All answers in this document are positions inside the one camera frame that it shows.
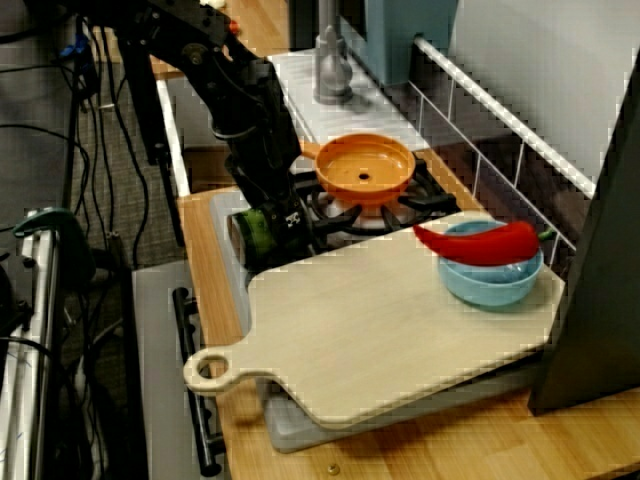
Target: gray cutting board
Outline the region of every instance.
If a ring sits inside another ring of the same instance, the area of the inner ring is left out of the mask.
[[[486,217],[463,212],[427,226],[444,231]],[[322,427],[341,429],[546,342],[564,286],[548,268],[521,302],[483,309],[449,293],[437,265],[407,229],[264,272],[249,287],[249,334],[198,352],[185,381],[211,396],[244,378],[269,377]],[[227,371],[199,376],[211,359],[224,359]]]

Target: faucet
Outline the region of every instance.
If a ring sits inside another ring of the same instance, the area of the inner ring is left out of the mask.
[[[345,103],[353,96],[349,86],[353,70],[346,59],[346,43],[340,34],[337,2],[320,0],[320,33],[314,51],[315,99],[327,105]]]

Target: gas stove burner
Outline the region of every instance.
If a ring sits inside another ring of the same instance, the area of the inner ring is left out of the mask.
[[[374,237],[460,211],[455,197],[442,189],[419,157],[405,192],[381,207],[363,209],[335,199],[319,184],[315,172],[297,174],[295,179],[298,194],[307,201],[318,221],[332,223],[333,232],[327,233]]]

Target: orange frying pan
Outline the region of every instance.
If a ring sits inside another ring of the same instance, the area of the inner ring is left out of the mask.
[[[409,184],[413,154],[383,135],[356,133],[322,146],[300,142],[302,155],[315,160],[316,175],[331,195],[365,207],[394,200]]]

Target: blue bowl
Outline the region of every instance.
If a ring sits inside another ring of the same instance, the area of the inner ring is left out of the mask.
[[[502,222],[474,220],[449,228],[447,235],[469,235],[493,230]],[[524,298],[533,288],[544,256],[538,250],[535,257],[525,262],[499,267],[476,267],[440,257],[438,272],[445,286],[455,296],[476,305],[490,307],[509,305]]]

